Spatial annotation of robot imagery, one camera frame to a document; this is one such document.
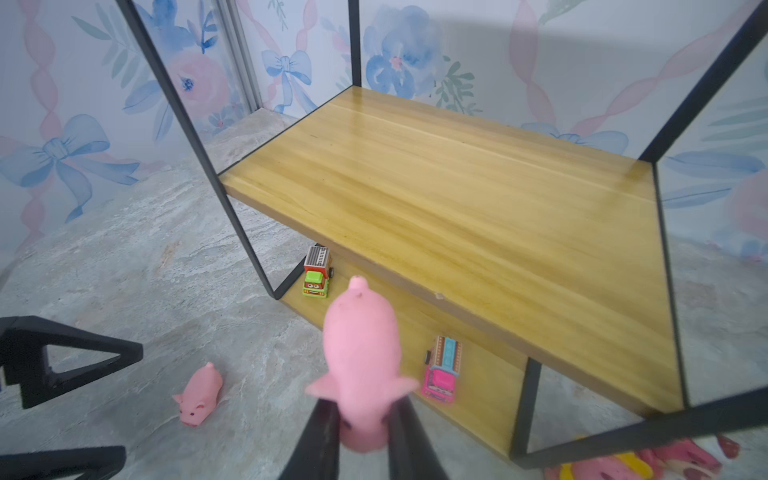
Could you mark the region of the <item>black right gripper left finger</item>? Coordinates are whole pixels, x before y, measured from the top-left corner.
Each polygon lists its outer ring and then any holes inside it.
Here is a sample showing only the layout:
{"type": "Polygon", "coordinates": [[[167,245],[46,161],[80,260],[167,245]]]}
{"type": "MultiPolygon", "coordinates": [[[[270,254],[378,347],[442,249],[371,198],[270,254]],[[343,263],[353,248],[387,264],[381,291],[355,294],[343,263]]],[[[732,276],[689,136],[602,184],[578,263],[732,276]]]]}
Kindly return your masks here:
{"type": "Polygon", "coordinates": [[[341,417],[338,406],[318,400],[279,480],[336,480],[341,417]]]}

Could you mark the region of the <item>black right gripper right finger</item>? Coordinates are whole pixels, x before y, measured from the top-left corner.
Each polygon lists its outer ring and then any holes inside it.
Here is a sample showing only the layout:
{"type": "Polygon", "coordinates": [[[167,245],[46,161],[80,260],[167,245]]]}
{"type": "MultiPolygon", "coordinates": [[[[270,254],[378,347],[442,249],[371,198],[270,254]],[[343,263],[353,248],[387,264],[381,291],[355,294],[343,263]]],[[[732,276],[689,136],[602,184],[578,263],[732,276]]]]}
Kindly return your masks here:
{"type": "Polygon", "coordinates": [[[448,479],[408,396],[392,405],[387,425],[391,480],[448,479]]]}

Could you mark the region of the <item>colourful robot toy pink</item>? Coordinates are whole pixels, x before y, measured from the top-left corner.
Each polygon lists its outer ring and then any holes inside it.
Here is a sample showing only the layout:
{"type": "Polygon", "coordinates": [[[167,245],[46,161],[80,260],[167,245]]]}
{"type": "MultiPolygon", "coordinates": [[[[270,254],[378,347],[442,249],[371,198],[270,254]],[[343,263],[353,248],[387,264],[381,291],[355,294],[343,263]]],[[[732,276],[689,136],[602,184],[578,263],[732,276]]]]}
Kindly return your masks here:
{"type": "Polygon", "coordinates": [[[461,342],[438,335],[425,356],[425,374],[421,393],[435,401],[452,404],[456,399],[462,361],[461,342]]]}

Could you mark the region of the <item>pink pig toy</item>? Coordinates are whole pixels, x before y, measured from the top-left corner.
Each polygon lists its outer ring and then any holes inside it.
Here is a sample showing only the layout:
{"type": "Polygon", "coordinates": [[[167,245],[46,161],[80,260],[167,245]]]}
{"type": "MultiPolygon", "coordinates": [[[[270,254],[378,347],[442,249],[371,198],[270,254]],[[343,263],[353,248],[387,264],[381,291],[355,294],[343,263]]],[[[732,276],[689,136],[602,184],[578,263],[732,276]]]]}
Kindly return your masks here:
{"type": "Polygon", "coordinates": [[[393,307],[356,275],[330,304],[322,334],[328,372],[305,393],[337,404],[340,440],[347,449],[367,453],[384,448],[392,405],[419,388],[417,380],[400,374],[393,307]]]}
{"type": "Polygon", "coordinates": [[[198,369],[184,391],[172,396],[180,421],[190,427],[200,426],[216,409],[223,384],[223,377],[212,362],[198,369]]]}

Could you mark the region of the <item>brown green robot toy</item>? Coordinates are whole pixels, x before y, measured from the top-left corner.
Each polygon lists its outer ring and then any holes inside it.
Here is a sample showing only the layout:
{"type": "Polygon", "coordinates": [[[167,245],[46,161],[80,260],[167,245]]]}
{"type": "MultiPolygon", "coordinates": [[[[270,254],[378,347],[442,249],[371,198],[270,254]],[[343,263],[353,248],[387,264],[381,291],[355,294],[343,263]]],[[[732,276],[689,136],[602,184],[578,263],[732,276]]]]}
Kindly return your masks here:
{"type": "Polygon", "coordinates": [[[330,250],[319,244],[311,246],[305,256],[303,269],[302,294],[326,298],[330,280],[334,276],[330,250]]]}

